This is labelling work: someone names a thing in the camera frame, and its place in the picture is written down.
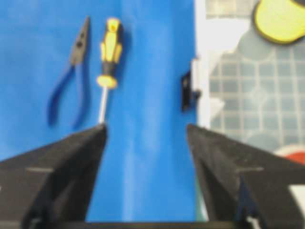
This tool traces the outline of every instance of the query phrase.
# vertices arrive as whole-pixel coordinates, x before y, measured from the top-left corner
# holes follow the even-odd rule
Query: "white surface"
[[[305,185],[290,185],[289,190],[295,198],[303,218],[305,219]]]

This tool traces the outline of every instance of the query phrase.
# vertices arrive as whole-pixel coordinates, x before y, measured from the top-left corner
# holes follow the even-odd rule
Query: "tiled floor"
[[[207,17],[250,19],[256,2],[206,0]],[[236,50],[224,53],[210,74],[211,96],[225,101],[212,129],[272,152],[304,144],[304,57],[304,41],[271,44],[251,24]]]

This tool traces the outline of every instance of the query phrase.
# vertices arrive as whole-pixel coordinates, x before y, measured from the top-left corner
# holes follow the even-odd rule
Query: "pliers jaw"
[[[70,63],[73,66],[83,62],[87,49],[89,26],[90,26],[90,18],[88,16],[72,48]]]

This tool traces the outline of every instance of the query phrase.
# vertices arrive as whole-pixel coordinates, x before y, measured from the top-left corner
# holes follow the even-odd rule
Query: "yellow and black screwdriver handle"
[[[112,89],[117,86],[117,80],[114,77],[122,53],[122,36],[121,22],[116,18],[108,19],[101,42],[102,74],[97,78],[97,83],[101,87]]]

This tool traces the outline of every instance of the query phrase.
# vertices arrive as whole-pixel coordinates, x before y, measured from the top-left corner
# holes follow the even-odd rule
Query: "gray tile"
[[[280,80],[279,82],[279,89],[280,89],[280,93],[293,93],[294,89],[293,89],[293,85],[292,82],[290,80]]]
[[[236,9],[238,14],[251,15],[252,12],[251,1],[236,0]]]
[[[297,130],[297,119],[296,117],[284,117],[282,125],[284,130]]]
[[[274,80],[265,80],[265,79],[261,79],[260,81],[260,85],[261,87],[269,93],[274,93],[275,92],[275,82]]]
[[[245,130],[259,129],[259,118],[245,117],[244,118],[244,129]]]
[[[295,59],[299,61],[304,60],[305,56],[305,46],[303,45],[296,45],[293,47]]]
[[[302,130],[305,130],[305,115],[301,117],[301,128]]]
[[[220,129],[221,128],[221,119],[220,117],[216,117],[212,120],[211,122],[211,127],[212,128],[217,128],[217,129]]]
[[[297,88],[298,88],[298,92],[305,93],[305,77],[304,79],[298,79]]]
[[[242,92],[251,92],[256,86],[255,80],[243,80],[242,81]]]
[[[224,60],[236,60],[238,57],[237,53],[224,53],[221,58]]]
[[[233,135],[233,134],[228,134],[228,137],[230,139],[233,139],[235,141],[241,142],[242,141],[242,137],[240,135]]]
[[[281,99],[282,111],[294,111],[295,101],[293,98],[282,98]]]
[[[225,63],[222,65],[223,76],[237,76],[237,65]]]
[[[305,64],[303,63],[296,64],[296,75],[300,77],[305,77]]]
[[[210,80],[210,91],[213,92],[219,92],[220,88],[219,88],[220,82],[218,80]]]
[[[300,99],[300,109],[301,111],[305,111],[305,99]]]
[[[224,126],[229,130],[238,130],[240,129],[240,120],[238,117],[225,117]]]
[[[267,130],[278,130],[279,124],[277,116],[266,116],[263,118],[264,129]]]
[[[219,71],[218,71],[218,66],[215,66],[215,68],[213,69],[211,76],[218,76],[219,75]]]
[[[224,100],[224,109],[226,111],[238,111],[239,110],[239,103],[238,99],[225,99]]]
[[[234,0],[218,0],[218,10],[220,15],[235,15]]]
[[[277,110],[277,103],[275,99],[268,99],[266,102],[263,104],[263,111],[274,111],[276,112]]]
[[[275,74],[275,68],[272,63],[262,63],[259,65],[260,76],[272,77]]]
[[[279,63],[277,65],[277,73],[280,77],[291,76],[291,67],[288,63]]]
[[[279,60],[289,60],[290,59],[290,48],[285,46],[279,46],[276,49],[276,57]]]
[[[252,101],[252,99],[243,99],[242,104],[243,104],[244,111],[257,111],[258,110],[257,104],[254,103]]]
[[[285,145],[295,145],[299,143],[299,138],[297,136],[284,136]]]
[[[237,80],[223,80],[224,92],[238,92]]]
[[[217,13],[217,1],[215,0],[206,0],[206,12],[209,14],[216,14]]]
[[[241,77],[254,77],[255,68],[253,64],[241,63],[240,64],[240,76]]]

